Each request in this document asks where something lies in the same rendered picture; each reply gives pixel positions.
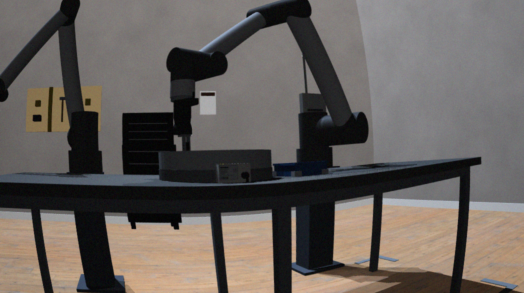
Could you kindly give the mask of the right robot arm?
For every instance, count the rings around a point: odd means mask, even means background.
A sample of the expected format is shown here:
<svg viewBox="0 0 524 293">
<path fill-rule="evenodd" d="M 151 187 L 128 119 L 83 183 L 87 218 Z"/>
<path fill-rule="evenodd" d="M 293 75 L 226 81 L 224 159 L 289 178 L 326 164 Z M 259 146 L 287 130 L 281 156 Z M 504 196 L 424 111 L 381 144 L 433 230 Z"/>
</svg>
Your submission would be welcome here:
<svg viewBox="0 0 524 293">
<path fill-rule="evenodd" d="M 8 88 L 58 30 L 63 88 L 70 129 L 67 133 L 69 172 L 103 173 L 102 151 L 98 141 L 98 114 L 84 111 L 81 91 L 75 19 L 80 0 L 62 0 L 60 9 L 30 39 L 0 74 L 0 102 Z"/>
</svg>

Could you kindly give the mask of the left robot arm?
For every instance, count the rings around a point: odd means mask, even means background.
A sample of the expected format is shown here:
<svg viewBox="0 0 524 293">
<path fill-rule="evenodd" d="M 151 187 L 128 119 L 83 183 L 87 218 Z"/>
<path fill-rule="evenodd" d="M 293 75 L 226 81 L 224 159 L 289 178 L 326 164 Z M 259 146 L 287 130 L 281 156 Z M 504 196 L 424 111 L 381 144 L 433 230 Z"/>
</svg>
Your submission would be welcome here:
<svg viewBox="0 0 524 293">
<path fill-rule="evenodd" d="M 223 75 L 225 55 L 260 29 L 287 23 L 329 111 L 299 113 L 299 149 L 296 162 L 328 161 L 333 166 L 331 145 L 365 143 L 369 126 L 363 112 L 352 113 L 335 69 L 310 16 L 308 0 L 279 0 L 250 9 L 239 22 L 201 50 L 173 48 L 166 60 L 170 81 L 201 81 Z"/>
</svg>

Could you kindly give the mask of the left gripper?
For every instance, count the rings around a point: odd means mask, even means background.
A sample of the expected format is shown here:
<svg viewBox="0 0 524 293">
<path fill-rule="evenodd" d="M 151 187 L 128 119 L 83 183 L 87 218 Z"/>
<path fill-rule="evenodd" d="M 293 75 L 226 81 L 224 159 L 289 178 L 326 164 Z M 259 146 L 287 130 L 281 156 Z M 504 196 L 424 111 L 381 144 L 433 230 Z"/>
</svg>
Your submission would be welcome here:
<svg viewBox="0 0 524 293">
<path fill-rule="evenodd" d="M 192 106 L 199 104 L 199 98 L 195 98 L 195 80 L 175 79 L 171 81 L 170 98 L 170 102 L 173 103 L 173 135 L 182 137 L 182 151 L 190 151 Z"/>
</svg>

